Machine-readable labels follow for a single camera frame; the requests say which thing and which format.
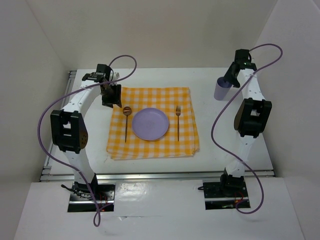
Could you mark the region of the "lilac plastic cup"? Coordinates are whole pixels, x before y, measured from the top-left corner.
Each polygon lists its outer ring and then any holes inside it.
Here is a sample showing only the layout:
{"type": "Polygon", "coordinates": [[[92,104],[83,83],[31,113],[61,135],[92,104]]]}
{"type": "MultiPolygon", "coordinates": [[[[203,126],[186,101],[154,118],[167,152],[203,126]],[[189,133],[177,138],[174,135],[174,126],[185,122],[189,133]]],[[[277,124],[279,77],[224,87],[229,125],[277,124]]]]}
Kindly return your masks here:
{"type": "Polygon", "coordinates": [[[219,77],[216,81],[214,98],[217,101],[222,101],[231,88],[231,84],[224,77],[219,77]]]}

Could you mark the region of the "copper spoon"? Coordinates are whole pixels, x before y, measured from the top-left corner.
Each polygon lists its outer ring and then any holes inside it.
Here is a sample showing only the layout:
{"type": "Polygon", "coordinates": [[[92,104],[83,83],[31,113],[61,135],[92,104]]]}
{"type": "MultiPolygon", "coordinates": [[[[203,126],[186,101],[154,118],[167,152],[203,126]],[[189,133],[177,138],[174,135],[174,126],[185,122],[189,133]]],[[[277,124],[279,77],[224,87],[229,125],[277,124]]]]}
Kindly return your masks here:
{"type": "Polygon", "coordinates": [[[125,116],[125,135],[124,141],[127,142],[127,134],[128,134],[128,118],[132,114],[132,109],[129,106],[125,106],[122,110],[123,115],[125,116]]]}

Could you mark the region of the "lilac plastic plate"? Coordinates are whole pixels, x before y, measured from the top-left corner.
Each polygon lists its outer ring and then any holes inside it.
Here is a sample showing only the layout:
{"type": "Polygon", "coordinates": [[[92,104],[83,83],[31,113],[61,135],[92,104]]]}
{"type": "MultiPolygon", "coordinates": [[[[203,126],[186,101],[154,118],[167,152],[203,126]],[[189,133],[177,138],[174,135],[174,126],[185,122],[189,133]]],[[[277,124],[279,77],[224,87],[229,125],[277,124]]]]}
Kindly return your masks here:
{"type": "Polygon", "coordinates": [[[163,111],[149,107],[134,115],[131,126],[138,138],[155,141],[162,138],[168,131],[169,119],[163,111]]]}

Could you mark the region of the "copper fork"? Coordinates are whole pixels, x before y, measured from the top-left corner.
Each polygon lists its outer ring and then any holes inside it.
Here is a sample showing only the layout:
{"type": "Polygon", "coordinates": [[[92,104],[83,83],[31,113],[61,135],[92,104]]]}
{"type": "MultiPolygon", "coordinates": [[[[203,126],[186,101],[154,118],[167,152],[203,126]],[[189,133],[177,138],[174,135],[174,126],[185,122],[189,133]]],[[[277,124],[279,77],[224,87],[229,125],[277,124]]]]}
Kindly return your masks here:
{"type": "Polygon", "coordinates": [[[176,106],[175,115],[177,116],[177,140],[180,141],[180,115],[181,115],[180,105],[176,106]]]}

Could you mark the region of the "yellow white checkered cloth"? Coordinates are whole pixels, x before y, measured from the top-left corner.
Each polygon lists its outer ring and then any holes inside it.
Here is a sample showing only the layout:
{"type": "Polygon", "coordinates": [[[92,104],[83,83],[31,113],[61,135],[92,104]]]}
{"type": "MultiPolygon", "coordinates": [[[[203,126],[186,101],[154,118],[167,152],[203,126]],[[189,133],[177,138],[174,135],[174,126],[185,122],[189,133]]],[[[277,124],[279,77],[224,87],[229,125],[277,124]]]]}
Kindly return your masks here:
{"type": "Polygon", "coordinates": [[[113,160],[191,157],[199,150],[199,135],[188,87],[123,87],[121,100],[123,107],[130,107],[132,113],[128,117],[125,142],[126,117],[122,108],[113,109],[106,146],[106,151],[113,160]],[[179,141],[177,106],[181,107],[179,141]],[[140,139],[132,130],[134,115],[145,108],[159,109],[168,117],[169,128],[166,134],[157,140],[140,139]]]}

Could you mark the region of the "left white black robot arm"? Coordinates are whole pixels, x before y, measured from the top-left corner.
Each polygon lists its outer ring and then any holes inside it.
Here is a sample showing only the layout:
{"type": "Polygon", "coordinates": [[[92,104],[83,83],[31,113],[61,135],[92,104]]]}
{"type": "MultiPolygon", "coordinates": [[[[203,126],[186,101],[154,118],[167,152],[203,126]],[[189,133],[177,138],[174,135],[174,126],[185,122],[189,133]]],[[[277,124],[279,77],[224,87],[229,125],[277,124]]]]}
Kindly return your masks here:
{"type": "Polygon", "coordinates": [[[119,74],[106,64],[98,64],[96,71],[83,76],[79,92],[61,109],[50,114],[53,144],[64,152],[74,170],[75,182],[83,185],[81,194],[88,200],[99,195],[96,174],[92,170],[85,147],[89,134],[84,116],[93,101],[101,96],[102,105],[122,107],[121,85],[116,81],[119,74]]]}

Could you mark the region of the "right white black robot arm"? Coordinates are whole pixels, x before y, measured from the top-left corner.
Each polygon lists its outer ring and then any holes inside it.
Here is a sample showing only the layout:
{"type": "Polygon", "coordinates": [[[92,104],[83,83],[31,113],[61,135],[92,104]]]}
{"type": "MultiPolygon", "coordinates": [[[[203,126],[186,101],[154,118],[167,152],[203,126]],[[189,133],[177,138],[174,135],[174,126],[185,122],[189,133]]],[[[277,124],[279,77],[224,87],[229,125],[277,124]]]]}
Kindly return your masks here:
{"type": "Polygon", "coordinates": [[[228,68],[226,74],[217,80],[217,87],[222,91],[219,100],[224,99],[231,87],[240,88],[246,82],[248,84],[242,89],[243,101],[234,118],[234,129],[237,131],[238,155],[245,162],[256,138],[265,130],[272,103],[267,101],[261,93],[257,77],[254,71],[257,67],[252,63],[248,49],[235,51],[234,61],[228,68]]]}

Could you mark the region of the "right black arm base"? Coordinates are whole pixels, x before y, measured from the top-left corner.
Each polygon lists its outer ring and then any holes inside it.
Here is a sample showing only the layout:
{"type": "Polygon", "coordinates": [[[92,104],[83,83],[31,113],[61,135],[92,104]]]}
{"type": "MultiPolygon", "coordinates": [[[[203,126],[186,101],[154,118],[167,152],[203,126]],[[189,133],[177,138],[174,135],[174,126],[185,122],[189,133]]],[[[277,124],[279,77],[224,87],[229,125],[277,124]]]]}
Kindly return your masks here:
{"type": "Polygon", "coordinates": [[[249,209],[251,207],[244,177],[227,176],[223,173],[219,181],[203,181],[197,188],[203,192],[206,210],[249,209]]]}

